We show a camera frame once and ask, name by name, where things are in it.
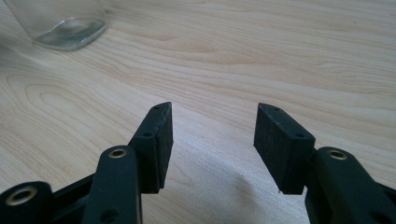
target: screw hole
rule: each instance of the screw hole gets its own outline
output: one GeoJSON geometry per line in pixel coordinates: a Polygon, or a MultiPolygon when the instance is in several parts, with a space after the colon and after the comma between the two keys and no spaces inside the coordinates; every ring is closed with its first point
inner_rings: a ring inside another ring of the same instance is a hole
{"type": "Polygon", "coordinates": [[[9,206],[16,206],[26,203],[33,199],[37,194],[37,189],[31,186],[17,189],[6,199],[6,204],[9,206]]]}
{"type": "Polygon", "coordinates": [[[330,150],[329,154],[332,158],[340,160],[340,161],[344,161],[347,159],[347,155],[340,152],[340,151],[336,151],[336,150],[330,150]]]}
{"type": "Polygon", "coordinates": [[[108,154],[108,156],[110,158],[117,159],[117,158],[121,158],[121,157],[125,156],[126,153],[127,153],[127,151],[125,149],[120,149],[119,148],[119,149],[115,149],[115,150],[111,151],[108,154]]]}
{"type": "Polygon", "coordinates": [[[102,213],[100,216],[100,221],[102,223],[112,223],[114,222],[117,217],[119,216],[119,212],[115,209],[108,209],[102,213]]]}
{"type": "Polygon", "coordinates": [[[382,214],[380,212],[370,212],[370,216],[373,220],[377,221],[378,223],[383,223],[383,224],[392,223],[392,221],[387,215],[382,214]]]}

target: wood grain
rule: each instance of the wood grain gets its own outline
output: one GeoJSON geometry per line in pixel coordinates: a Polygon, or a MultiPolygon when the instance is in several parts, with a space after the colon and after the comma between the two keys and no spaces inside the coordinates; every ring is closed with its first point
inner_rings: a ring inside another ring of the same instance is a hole
{"type": "Polygon", "coordinates": [[[0,191],[60,189],[171,101],[175,144],[145,223],[308,223],[253,147],[277,105],[396,188],[394,1],[106,0],[107,30],[73,52],[31,43],[0,2],[0,191]]]}

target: tabletop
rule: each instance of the tabletop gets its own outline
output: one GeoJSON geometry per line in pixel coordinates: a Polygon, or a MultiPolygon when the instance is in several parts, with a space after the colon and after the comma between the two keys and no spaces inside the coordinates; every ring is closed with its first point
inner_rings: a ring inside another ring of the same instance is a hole
{"type": "Polygon", "coordinates": [[[258,103],[355,155],[396,188],[392,0],[106,0],[109,25],[76,51],[32,43],[0,2],[0,191],[61,189],[173,104],[165,187],[145,223],[308,223],[253,146],[258,103]]]}

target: black bracket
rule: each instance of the black bracket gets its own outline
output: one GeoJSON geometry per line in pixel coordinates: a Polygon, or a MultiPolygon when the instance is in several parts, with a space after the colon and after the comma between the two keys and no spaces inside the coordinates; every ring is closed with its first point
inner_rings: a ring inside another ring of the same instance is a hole
{"type": "Polygon", "coordinates": [[[315,150],[315,137],[285,111],[259,104],[254,147],[284,194],[308,191],[311,223],[396,223],[396,191],[374,182],[344,150],[315,150]]]}
{"type": "Polygon", "coordinates": [[[0,223],[142,223],[140,195],[163,189],[172,145],[172,105],[155,105],[128,146],[102,153],[95,174],[54,193],[39,181],[3,192],[0,223]]]}

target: clear glass container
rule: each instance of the clear glass container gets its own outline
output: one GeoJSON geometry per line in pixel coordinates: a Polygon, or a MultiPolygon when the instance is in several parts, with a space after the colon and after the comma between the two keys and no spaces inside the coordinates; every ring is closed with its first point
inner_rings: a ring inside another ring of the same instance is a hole
{"type": "Polygon", "coordinates": [[[4,0],[37,44],[74,50],[91,43],[107,27],[102,0],[4,0]]]}

